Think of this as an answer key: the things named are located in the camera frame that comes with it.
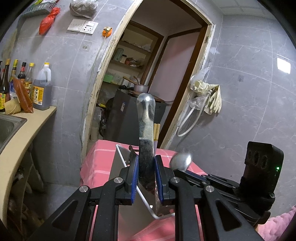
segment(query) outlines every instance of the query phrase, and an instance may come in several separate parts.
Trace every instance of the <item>knife blade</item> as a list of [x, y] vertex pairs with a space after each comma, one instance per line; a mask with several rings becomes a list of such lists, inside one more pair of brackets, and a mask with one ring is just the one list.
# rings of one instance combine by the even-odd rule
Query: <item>knife blade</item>
[[139, 119], [139, 183], [150, 193], [155, 192], [153, 122], [154, 97], [142, 93], [137, 98]]

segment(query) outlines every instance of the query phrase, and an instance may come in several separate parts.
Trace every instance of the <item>ceiling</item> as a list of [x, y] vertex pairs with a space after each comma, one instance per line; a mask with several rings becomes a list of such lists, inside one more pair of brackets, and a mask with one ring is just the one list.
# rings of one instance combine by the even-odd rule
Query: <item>ceiling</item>
[[266, 18], [274, 16], [257, 0], [212, 0], [223, 14], [247, 14]]
[[132, 20], [166, 36], [201, 25], [169, 0], [143, 0]]

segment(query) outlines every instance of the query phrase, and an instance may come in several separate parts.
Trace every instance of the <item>green container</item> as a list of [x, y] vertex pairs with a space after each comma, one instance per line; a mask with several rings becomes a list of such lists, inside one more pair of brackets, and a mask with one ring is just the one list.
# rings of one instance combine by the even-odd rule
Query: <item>green container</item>
[[112, 80], [113, 80], [113, 75], [110, 75], [110, 74], [106, 74], [103, 78], [103, 81], [107, 83], [111, 83]]

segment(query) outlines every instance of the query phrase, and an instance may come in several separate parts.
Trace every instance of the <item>pink wall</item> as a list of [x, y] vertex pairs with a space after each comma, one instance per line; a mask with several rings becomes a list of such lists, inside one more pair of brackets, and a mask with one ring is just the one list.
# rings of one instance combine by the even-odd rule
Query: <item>pink wall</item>
[[149, 93], [165, 101], [174, 100], [199, 33], [171, 38], [165, 48]]

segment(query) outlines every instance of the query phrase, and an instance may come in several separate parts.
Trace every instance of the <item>white hose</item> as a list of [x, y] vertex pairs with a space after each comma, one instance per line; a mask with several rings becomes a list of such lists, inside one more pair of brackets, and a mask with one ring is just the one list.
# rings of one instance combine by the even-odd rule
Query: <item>white hose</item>
[[202, 111], [203, 111], [203, 108], [204, 108], [204, 106], [205, 106], [205, 103], [206, 103], [206, 101], [207, 101], [207, 99], [209, 98], [210, 95], [211, 95], [211, 91], [209, 91], [209, 92], [207, 93], [207, 97], [205, 98], [204, 102], [202, 103], [202, 108], [199, 110], [199, 112], [198, 112], [198, 116], [197, 116], [196, 120], [195, 120], [194, 123], [191, 125], [191, 127], [188, 128], [187, 131], [185, 131], [184, 133], [180, 134], [180, 130], [181, 130], [181, 128], [183, 127], [183, 125], [185, 124], [185, 122], [188, 120], [188, 118], [191, 116], [191, 114], [193, 113], [193, 111], [194, 111], [195, 109], [191, 109], [190, 112], [188, 113], [188, 115], [187, 115], [187, 116], [184, 118], [184, 120], [182, 121], [182, 123], [177, 127], [177, 133], [176, 133], [176, 135], [177, 135], [178, 137], [185, 136], [185, 135], [186, 135], [189, 131], [191, 131], [191, 129], [195, 126], [195, 124], [197, 123], [198, 119], [200, 118], [200, 115], [201, 115], [201, 113], [202, 113]]

